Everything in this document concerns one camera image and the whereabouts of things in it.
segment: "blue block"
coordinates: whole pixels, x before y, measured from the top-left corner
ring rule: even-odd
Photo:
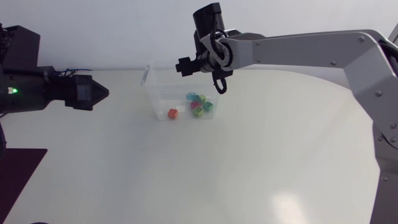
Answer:
[[[200,96],[199,96],[199,95],[193,96],[193,97],[192,97],[192,101],[194,101],[194,102],[199,102],[199,103],[200,103],[200,102],[201,102],[201,101],[200,101]]]
[[[196,95],[196,93],[187,93],[187,100],[193,100]]]

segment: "screw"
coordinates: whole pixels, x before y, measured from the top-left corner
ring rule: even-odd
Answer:
[[[359,37],[359,38],[358,38],[358,41],[359,41],[359,43],[364,42],[364,41],[365,41],[365,37],[363,37],[363,36]]]
[[[380,97],[381,95],[383,95],[383,93],[382,93],[381,91],[375,91],[374,94],[375,94],[377,97]]]

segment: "cube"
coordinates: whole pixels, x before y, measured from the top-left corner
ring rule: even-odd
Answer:
[[[210,103],[210,102],[206,102],[203,105],[203,109],[205,109],[205,111],[211,111],[211,109],[213,109],[213,107],[214,107],[214,105],[212,103]]]
[[[201,106],[201,104],[200,104],[199,102],[192,102],[192,103],[191,103],[191,109],[195,109],[195,108],[197,108],[198,106]]]
[[[169,118],[175,119],[175,118],[177,118],[178,110],[176,110],[176,109],[170,109],[170,110],[169,110],[169,113],[168,113],[167,115],[169,116]]]
[[[193,100],[193,97],[196,95],[196,93],[187,93],[187,100]]]
[[[193,114],[194,114],[195,116],[197,116],[197,117],[202,116],[202,115],[203,115],[203,112],[204,112],[204,110],[203,110],[203,108],[201,108],[201,107],[197,107],[197,108],[193,109]]]
[[[200,95],[200,103],[204,104],[206,102],[206,96],[205,95]]]
[[[199,95],[192,96],[192,101],[200,103],[200,96]]]

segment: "green block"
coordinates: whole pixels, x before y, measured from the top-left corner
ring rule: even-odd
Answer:
[[[192,101],[194,101],[194,102],[201,102],[200,101],[200,96],[199,95],[194,95],[194,96],[192,96]]]
[[[210,102],[206,102],[203,105],[203,109],[205,109],[205,111],[210,111],[211,109],[213,109],[213,107],[214,107],[214,105],[212,103],[210,103]]]
[[[200,103],[204,104],[206,102],[206,96],[205,95],[200,95]]]
[[[204,112],[204,110],[201,107],[197,107],[197,108],[193,109],[193,114],[195,114],[195,116],[197,116],[197,117],[202,116],[203,112]]]

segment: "white wall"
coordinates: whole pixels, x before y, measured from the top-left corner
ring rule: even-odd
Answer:
[[[39,33],[39,65],[143,68],[194,56],[192,14],[209,0],[1,0],[0,22]],[[221,0],[226,28],[266,36],[376,29],[398,22],[395,0]]]

